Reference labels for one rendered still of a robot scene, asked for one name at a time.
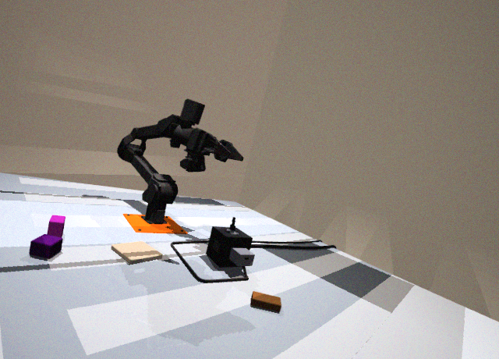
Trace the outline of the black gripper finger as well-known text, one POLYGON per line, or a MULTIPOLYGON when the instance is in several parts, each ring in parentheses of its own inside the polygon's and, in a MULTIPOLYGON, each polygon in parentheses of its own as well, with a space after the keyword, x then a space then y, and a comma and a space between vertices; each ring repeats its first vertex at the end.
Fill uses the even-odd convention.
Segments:
POLYGON ((233 160, 237 160, 237 161, 243 161, 244 157, 241 156, 241 154, 235 149, 235 147, 231 143, 228 142, 226 144, 226 148, 231 152, 231 154, 230 154, 229 157, 222 155, 220 161, 226 162, 227 159, 233 159, 233 160))
POLYGON ((224 147, 212 134, 206 132, 198 148, 198 155, 213 153, 217 155, 230 156, 231 152, 224 147))

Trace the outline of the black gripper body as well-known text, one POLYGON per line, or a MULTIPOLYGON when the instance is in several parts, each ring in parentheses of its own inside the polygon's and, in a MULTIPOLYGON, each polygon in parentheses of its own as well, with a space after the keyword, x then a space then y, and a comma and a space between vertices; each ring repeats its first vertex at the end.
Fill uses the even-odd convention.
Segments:
MULTIPOLYGON (((198 148, 200 146, 200 143, 201 143, 205 133, 206 133, 206 131, 204 131, 198 127, 194 130, 189 131, 186 135, 187 151, 191 151, 192 153, 197 154, 198 148)), ((226 144, 228 143, 228 141, 226 141, 226 140, 220 140, 219 142, 224 147, 226 147, 226 144)), ((214 154, 214 158, 219 160, 219 161, 221 160, 221 156, 222 155, 214 154)))

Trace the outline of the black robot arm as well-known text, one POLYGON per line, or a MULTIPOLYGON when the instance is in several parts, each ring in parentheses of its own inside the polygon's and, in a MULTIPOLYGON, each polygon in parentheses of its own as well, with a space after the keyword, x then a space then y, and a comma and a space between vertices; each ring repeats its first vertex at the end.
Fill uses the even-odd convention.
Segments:
MULTIPOLYGON (((178 187, 170 175, 159 174, 154 167, 145 159, 143 153, 146 150, 148 139, 166 137, 171 139, 170 146, 179 148, 180 144, 186 146, 186 135, 194 130, 192 126, 200 124, 205 105, 185 100, 181 115, 170 115, 163 118, 155 125, 134 128, 130 134, 123 137, 118 147, 119 158, 130 162, 136 171, 147 182, 148 188, 142 193, 142 200, 148 203, 143 220, 149 224, 168 224, 165 218, 167 204, 172 204, 178 194, 178 187), (141 140, 141 144, 130 144, 135 139, 141 140)), ((187 151, 187 148, 184 149, 187 151)), ((180 166, 188 172, 203 172, 206 169, 204 155, 197 155, 187 151, 188 155, 180 166)))

